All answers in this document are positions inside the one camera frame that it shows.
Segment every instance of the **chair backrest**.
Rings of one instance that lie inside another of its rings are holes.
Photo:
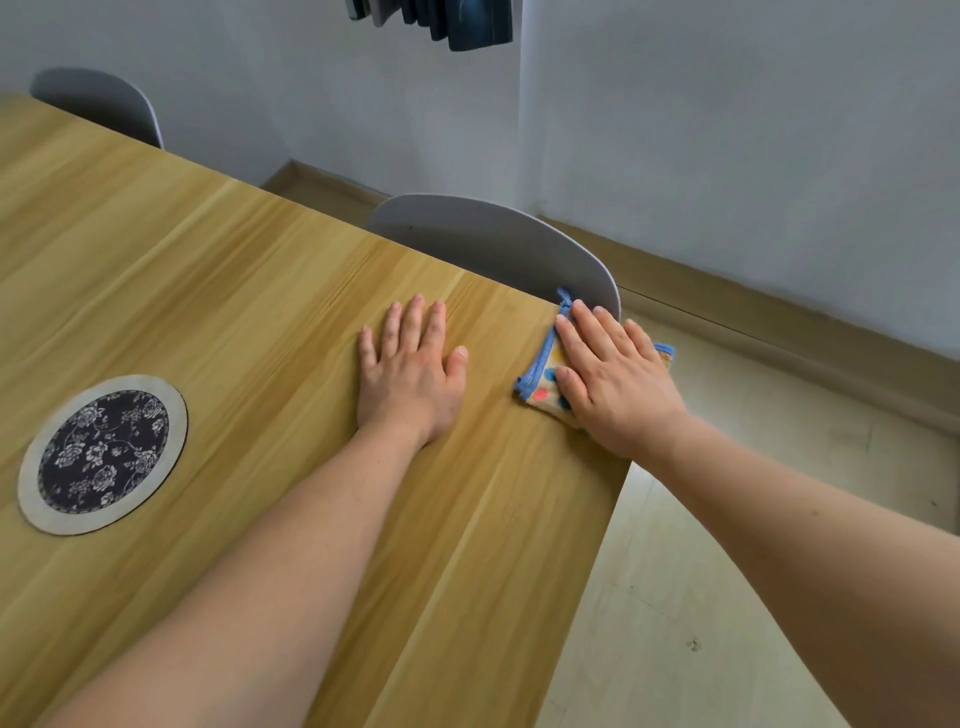
[[[94,124],[163,149],[154,108],[133,84],[89,68],[48,68],[34,77],[30,95]]]
[[[552,303],[563,286],[620,318],[620,294],[607,267],[525,212],[452,195],[397,195],[373,211],[366,228]]]

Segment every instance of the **blue floral pattern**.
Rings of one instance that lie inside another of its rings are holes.
[[[166,407],[149,392],[104,395],[78,410],[51,438],[40,458],[40,495],[61,513],[106,508],[143,482],[169,431]]]

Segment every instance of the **hand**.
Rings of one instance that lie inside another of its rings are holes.
[[[466,347],[453,350],[444,371],[444,302],[434,302],[427,317],[421,341],[423,296],[418,293],[405,314],[400,303],[393,303],[387,311],[379,361],[370,327],[360,329],[359,342],[357,424],[402,422],[417,433],[418,449],[453,426],[467,389]]]
[[[576,327],[557,316],[573,365],[558,367],[560,391],[594,440],[649,469],[669,453],[684,401],[639,324],[628,319],[621,326],[606,309],[591,312],[579,300],[573,317]]]

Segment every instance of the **dark cloth hanging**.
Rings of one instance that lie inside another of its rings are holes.
[[[472,51],[514,39],[510,0],[445,0],[451,51]]]
[[[512,0],[346,0],[351,20],[373,16],[381,27],[396,11],[407,25],[430,29],[433,40],[447,39],[451,51],[472,51],[514,39]]]
[[[446,7],[444,0],[427,0],[430,7],[430,39],[443,40],[446,37]]]
[[[347,15],[350,20],[363,20],[367,17],[367,10],[363,7],[363,0],[347,0]]]
[[[415,0],[400,0],[400,9],[403,11],[403,22],[413,25],[417,22],[417,3]]]
[[[417,25],[421,28],[430,27],[430,1],[429,0],[414,0],[414,5],[417,8]]]
[[[373,16],[374,28],[382,28],[383,24],[400,9],[400,0],[370,0],[370,10]]]

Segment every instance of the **coaster rim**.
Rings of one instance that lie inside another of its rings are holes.
[[[167,410],[167,443],[154,468],[131,492],[98,511],[69,514],[51,507],[40,494],[38,482],[40,461],[47,443],[82,407],[105,395],[127,389],[154,395]],[[180,391],[165,379],[152,375],[126,375],[95,384],[59,407],[34,436],[20,463],[17,478],[20,512],[34,528],[55,536],[79,536],[117,522],[142,505],[167,479],[183,452],[186,431],[186,402]]]

